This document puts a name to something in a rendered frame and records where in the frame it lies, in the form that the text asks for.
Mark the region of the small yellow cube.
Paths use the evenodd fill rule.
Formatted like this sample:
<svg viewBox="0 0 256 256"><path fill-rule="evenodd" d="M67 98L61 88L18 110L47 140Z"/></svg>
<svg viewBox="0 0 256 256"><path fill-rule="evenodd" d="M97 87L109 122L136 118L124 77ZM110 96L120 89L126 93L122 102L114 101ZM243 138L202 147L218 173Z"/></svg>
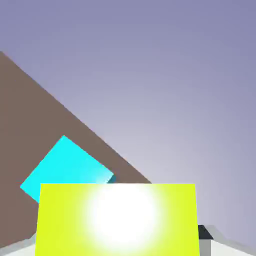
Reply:
<svg viewBox="0 0 256 256"><path fill-rule="evenodd" d="M35 256L200 256L194 184L42 184Z"/></svg>

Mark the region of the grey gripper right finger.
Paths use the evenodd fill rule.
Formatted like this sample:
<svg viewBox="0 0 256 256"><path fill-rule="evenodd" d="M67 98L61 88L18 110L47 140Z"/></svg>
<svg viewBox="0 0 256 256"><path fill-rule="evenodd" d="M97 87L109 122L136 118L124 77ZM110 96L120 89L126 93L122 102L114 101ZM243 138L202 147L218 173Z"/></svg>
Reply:
<svg viewBox="0 0 256 256"><path fill-rule="evenodd" d="M256 256L256 249L226 238L214 225L198 225L200 256Z"/></svg>

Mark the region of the large cyan box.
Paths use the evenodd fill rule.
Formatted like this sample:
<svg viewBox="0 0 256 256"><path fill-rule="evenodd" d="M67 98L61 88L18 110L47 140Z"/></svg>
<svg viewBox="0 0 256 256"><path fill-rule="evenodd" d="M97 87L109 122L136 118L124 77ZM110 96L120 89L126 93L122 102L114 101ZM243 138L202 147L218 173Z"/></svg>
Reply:
<svg viewBox="0 0 256 256"><path fill-rule="evenodd" d="M112 171L63 135L20 188L39 202L41 184L107 184L115 181Z"/></svg>

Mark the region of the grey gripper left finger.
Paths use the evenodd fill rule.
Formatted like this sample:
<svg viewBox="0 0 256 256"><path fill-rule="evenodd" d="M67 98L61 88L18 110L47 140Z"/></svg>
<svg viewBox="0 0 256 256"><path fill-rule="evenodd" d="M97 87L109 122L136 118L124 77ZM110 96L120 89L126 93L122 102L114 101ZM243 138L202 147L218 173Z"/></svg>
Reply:
<svg viewBox="0 0 256 256"><path fill-rule="evenodd" d="M0 248L0 256L35 256L36 233L31 238Z"/></svg>

